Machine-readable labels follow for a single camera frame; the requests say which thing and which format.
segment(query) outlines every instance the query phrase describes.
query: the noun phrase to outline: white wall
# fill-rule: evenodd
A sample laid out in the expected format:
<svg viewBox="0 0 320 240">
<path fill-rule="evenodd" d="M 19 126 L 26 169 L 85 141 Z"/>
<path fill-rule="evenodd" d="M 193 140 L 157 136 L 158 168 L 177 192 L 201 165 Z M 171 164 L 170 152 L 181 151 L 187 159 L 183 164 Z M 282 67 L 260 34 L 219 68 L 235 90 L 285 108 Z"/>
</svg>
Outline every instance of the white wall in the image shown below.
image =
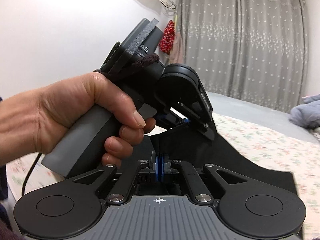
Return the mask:
<svg viewBox="0 0 320 240">
<path fill-rule="evenodd" d="M 142 19 L 168 17 L 158 0 L 0 0 L 0 95 L 91 72 Z"/>
<path fill-rule="evenodd" d="M 309 17 L 309 64 L 305 95 L 320 94 L 320 0 L 306 0 Z"/>
</svg>

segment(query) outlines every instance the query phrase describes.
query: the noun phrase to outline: finger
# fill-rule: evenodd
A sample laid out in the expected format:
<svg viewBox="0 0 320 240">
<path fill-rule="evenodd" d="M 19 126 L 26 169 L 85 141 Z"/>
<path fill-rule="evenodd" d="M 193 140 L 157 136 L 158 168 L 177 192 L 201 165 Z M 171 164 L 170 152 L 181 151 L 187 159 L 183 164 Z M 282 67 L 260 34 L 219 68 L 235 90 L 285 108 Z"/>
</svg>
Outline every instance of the finger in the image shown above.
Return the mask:
<svg viewBox="0 0 320 240">
<path fill-rule="evenodd" d="M 107 164 L 115 164 L 118 167 L 121 166 L 121 160 L 119 158 L 117 158 L 117 157 L 114 157 L 110 153 L 105 153 L 102 156 L 101 163 L 102 163 L 103 166 L 106 166 Z"/>
<path fill-rule="evenodd" d="M 143 133 L 143 129 L 132 129 L 131 127 L 125 125 L 123 125 L 119 131 L 120 137 L 126 142 L 130 143 L 132 146 L 142 142 Z"/>
<path fill-rule="evenodd" d="M 148 118 L 146 120 L 146 126 L 143 128 L 144 133 L 150 133 L 156 126 L 156 120 L 154 118 Z"/>
<path fill-rule="evenodd" d="M 102 74 L 97 72 L 87 74 L 85 85 L 94 96 L 95 103 L 113 113 L 122 124 L 135 129 L 146 125 L 132 99 Z"/>
<path fill-rule="evenodd" d="M 110 153 L 119 159 L 130 157 L 133 152 L 132 146 L 125 140 L 118 137 L 109 137 L 105 141 L 104 147 L 107 153 Z"/>
</svg>

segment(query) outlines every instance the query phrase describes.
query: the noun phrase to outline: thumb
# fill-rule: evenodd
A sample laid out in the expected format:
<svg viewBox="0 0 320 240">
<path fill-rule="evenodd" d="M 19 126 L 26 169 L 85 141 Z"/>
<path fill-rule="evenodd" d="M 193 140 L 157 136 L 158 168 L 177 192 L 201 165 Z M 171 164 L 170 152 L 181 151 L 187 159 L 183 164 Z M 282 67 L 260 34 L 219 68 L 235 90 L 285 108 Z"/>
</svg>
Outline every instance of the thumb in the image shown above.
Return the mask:
<svg viewBox="0 0 320 240">
<path fill-rule="evenodd" d="M 88 77 L 88 85 L 97 105 L 113 113 L 120 123 L 131 128 L 142 129 L 146 125 L 129 95 L 100 73 L 89 73 Z"/>
</svg>

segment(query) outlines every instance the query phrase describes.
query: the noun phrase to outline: wrist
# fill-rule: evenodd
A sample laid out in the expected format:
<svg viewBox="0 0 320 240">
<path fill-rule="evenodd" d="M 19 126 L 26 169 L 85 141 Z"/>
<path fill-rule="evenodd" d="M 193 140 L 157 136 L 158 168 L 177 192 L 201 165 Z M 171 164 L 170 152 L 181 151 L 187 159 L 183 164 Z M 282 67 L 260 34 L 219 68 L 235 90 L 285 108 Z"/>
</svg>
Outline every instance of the wrist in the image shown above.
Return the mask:
<svg viewBox="0 0 320 240">
<path fill-rule="evenodd" d="M 36 152 L 39 90 L 20 93 L 0 103 L 0 165 Z"/>
</svg>

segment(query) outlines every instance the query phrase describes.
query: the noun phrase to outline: brown strap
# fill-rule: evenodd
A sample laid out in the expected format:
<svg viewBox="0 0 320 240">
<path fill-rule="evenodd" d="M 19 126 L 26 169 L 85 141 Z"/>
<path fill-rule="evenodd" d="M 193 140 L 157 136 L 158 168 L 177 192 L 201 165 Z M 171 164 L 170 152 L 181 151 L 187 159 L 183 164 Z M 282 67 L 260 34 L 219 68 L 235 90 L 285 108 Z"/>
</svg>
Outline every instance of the brown strap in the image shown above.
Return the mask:
<svg viewBox="0 0 320 240">
<path fill-rule="evenodd" d="M 121 79 L 124 79 L 128 76 L 131 76 L 141 71 L 143 68 L 150 66 L 151 64 L 157 62 L 158 60 L 159 60 L 159 56 L 154 53 L 151 55 L 147 55 L 144 58 L 138 59 L 137 61 L 133 62 L 129 67 L 122 68 L 118 74 L 109 74 L 106 72 L 101 72 L 101 70 L 99 69 L 96 69 L 95 72 L 101 73 L 106 78 L 108 78 L 111 82 L 115 83 L 117 81 L 120 81 Z"/>
<path fill-rule="evenodd" d="M 153 19 L 147 24 L 147 26 L 142 29 L 142 31 L 134 38 L 134 40 L 129 44 L 129 46 L 121 54 L 118 60 L 114 63 L 112 68 L 109 70 L 110 73 L 118 74 L 121 71 L 121 69 L 127 64 L 128 60 L 137 51 L 139 46 L 145 41 L 148 35 L 156 27 L 158 22 L 159 21 L 157 19 Z"/>
</svg>

